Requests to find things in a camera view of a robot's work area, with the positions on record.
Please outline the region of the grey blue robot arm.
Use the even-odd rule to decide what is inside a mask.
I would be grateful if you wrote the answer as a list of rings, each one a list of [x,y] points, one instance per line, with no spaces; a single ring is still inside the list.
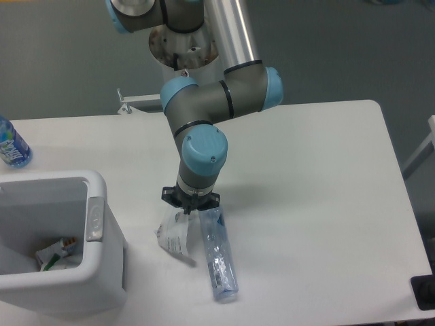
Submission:
[[[108,1],[121,33],[150,30],[149,48],[175,75],[160,91],[180,163],[162,199],[184,213],[214,209],[228,141],[217,124],[279,105],[283,83],[259,57],[245,1]]]

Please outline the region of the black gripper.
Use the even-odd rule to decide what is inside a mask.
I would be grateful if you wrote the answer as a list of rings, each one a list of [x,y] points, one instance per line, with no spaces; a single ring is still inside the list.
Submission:
[[[220,195],[210,192],[205,196],[188,195],[178,185],[163,187],[161,199],[171,206],[176,206],[189,215],[192,211],[206,211],[220,206]]]

